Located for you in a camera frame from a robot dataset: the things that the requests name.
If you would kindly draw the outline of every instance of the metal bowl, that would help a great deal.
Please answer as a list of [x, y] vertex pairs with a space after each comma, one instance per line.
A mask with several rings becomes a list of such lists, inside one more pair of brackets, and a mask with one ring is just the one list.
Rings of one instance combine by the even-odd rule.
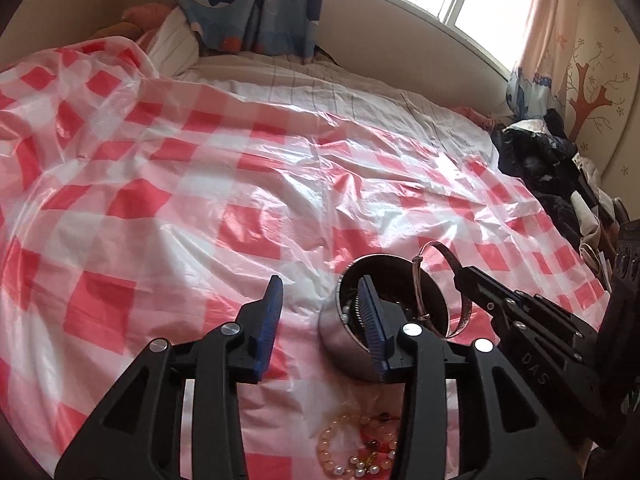
[[[441, 333], [447, 333], [449, 311], [438, 285], [423, 270], [420, 284], [425, 307], [431, 322]], [[399, 303], [404, 308], [407, 321], [418, 322], [415, 301], [412, 263], [391, 254], [369, 254], [355, 260], [344, 271], [335, 289], [335, 295], [324, 305], [318, 319], [318, 330], [324, 349], [334, 365], [348, 376], [378, 383], [367, 349], [364, 330], [359, 313], [353, 312], [358, 281], [362, 276], [371, 276], [376, 291], [382, 300]], [[350, 321], [342, 321], [342, 309], [350, 304]]]

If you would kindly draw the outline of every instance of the pink curtain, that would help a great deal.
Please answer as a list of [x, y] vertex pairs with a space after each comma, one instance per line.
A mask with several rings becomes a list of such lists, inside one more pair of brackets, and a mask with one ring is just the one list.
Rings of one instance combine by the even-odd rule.
[[516, 119], [564, 116], [566, 71], [575, 43], [578, 0], [533, 0], [522, 56], [511, 73], [507, 103]]

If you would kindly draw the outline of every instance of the jewelry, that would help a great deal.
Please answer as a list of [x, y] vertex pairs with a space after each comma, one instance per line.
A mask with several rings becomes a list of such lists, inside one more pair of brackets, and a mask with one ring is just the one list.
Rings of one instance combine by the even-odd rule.
[[[341, 415], [320, 433], [318, 442], [318, 459], [322, 468], [333, 476], [344, 478], [362, 478], [364, 475], [375, 476], [381, 469], [390, 469], [396, 457], [398, 446], [397, 422], [399, 417], [380, 413], [376, 416], [363, 416], [355, 413]], [[329, 452], [331, 439], [336, 435], [340, 426], [359, 424], [360, 439], [364, 449], [358, 455], [349, 458], [349, 465], [343, 467], [332, 460]]]
[[444, 259], [449, 264], [449, 267], [451, 267], [451, 270], [453, 270], [454, 274], [456, 274], [462, 268], [462, 264], [460, 264], [460, 261], [456, 258], [456, 255], [452, 253], [446, 245], [437, 242], [436, 240], [424, 244], [420, 249], [418, 255], [415, 256], [412, 260], [412, 263], [414, 264], [412, 270], [414, 274], [415, 301], [418, 306], [418, 320], [437, 336], [444, 339], [450, 339], [460, 334], [460, 332], [462, 332], [469, 324], [473, 304], [469, 298], [467, 298], [463, 294], [460, 294], [460, 298], [462, 298], [462, 312], [460, 313], [460, 320], [458, 321], [458, 326], [456, 327], [456, 329], [452, 332], [450, 328], [447, 327], [447, 333], [441, 334], [439, 330], [434, 326], [434, 324], [431, 322], [430, 314], [427, 313], [427, 310], [424, 307], [424, 301], [422, 300], [422, 285], [420, 284], [420, 264], [423, 261], [422, 254], [427, 247], [433, 247], [439, 250], [442, 256], [444, 256]]

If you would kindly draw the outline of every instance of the red and white checkered plastic sheet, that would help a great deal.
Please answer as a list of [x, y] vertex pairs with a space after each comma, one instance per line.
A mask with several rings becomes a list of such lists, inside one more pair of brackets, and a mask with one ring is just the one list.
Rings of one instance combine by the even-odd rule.
[[[161, 78], [123, 38], [29, 57], [0, 75], [0, 108], [0, 406], [49, 472], [150, 339], [201, 337], [274, 273], [271, 367], [240, 389], [252, 480], [324, 478], [335, 413], [399, 410], [401, 388], [356, 384], [321, 351], [318, 311], [358, 256], [437, 239], [594, 324], [606, 306], [539, 203], [478, 156]], [[424, 265], [459, 311], [444, 261]], [[478, 336], [476, 309], [458, 340]]]

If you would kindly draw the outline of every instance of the bead bracelet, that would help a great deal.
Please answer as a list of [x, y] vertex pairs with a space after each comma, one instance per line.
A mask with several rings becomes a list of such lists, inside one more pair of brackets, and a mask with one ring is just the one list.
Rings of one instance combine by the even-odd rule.
[[[396, 457], [398, 434], [396, 428], [390, 430], [388, 423], [398, 421], [399, 417], [380, 413], [377, 416], [363, 416], [357, 414], [341, 415], [322, 430], [318, 442], [318, 459], [322, 468], [329, 474], [344, 478], [361, 478], [364, 475], [377, 475], [381, 469], [390, 469]], [[329, 452], [331, 439], [336, 435], [340, 426], [358, 424], [360, 439], [365, 446], [366, 457], [351, 456], [347, 467], [337, 465]]]

